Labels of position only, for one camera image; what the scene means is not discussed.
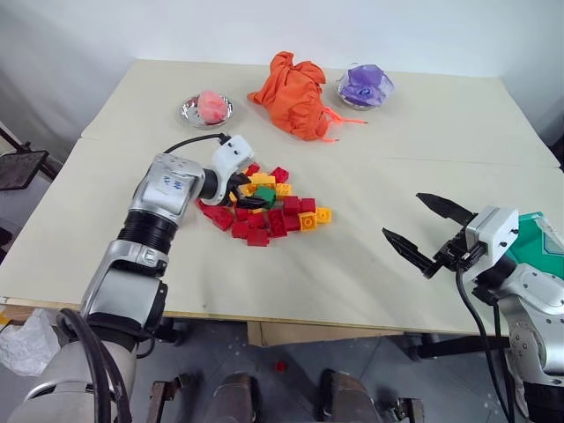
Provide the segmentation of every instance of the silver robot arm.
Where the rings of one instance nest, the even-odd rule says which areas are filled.
[[[137,186],[124,227],[110,242],[80,307],[80,315],[116,364],[126,394],[134,382],[137,344],[150,337],[164,311],[167,286],[160,278],[190,201],[200,197],[207,204],[225,204],[229,190],[245,182],[237,174],[252,159],[242,137],[224,136],[212,157],[213,170],[163,153]],[[114,422],[116,392],[112,384],[109,388]],[[94,415],[93,376],[83,342],[75,341],[51,360],[9,423],[86,423],[94,422]]]
[[[529,419],[564,422],[564,281],[528,264],[517,265],[506,256],[519,233],[517,209],[490,205],[472,213],[432,194],[417,197],[440,216],[462,225],[461,231],[442,246],[434,260],[401,235],[383,229],[385,237],[427,278],[444,266],[463,272],[463,281],[474,281],[497,299],[508,322]]]

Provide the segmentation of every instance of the pink object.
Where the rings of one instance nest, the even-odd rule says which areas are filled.
[[[213,91],[204,91],[197,98],[197,113],[206,123],[218,123],[227,116],[227,104]]]

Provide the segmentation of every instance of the orange drawstring bag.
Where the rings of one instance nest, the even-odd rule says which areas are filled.
[[[310,61],[293,65],[293,53],[282,51],[271,62],[271,75],[263,89],[247,97],[263,105],[278,128],[306,141],[326,138],[330,122],[366,123],[357,119],[345,119],[326,108],[321,101],[325,75],[319,66]]]

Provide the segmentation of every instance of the silver bowl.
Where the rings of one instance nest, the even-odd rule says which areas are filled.
[[[233,114],[233,103],[226,96],[220,94],[219,97],[221,97],[221,99],[223,99],[226,103],[227,115],[225,119],[220,122],[206,123],[197,112],[198,97],[199,95],[195,95],[182,103],[182,106],[180,107],[180,116],[186,119],[190,125],[198,128],[199,130],[212,130],[213,128],[217,128],[227,122],[227,119],[229,119]]]

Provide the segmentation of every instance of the purple bag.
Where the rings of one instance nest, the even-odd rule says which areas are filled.
[[[354,108],[380,107],[393,92],[394,85],[375,64],[349,69],[338,85],[341,99]]]

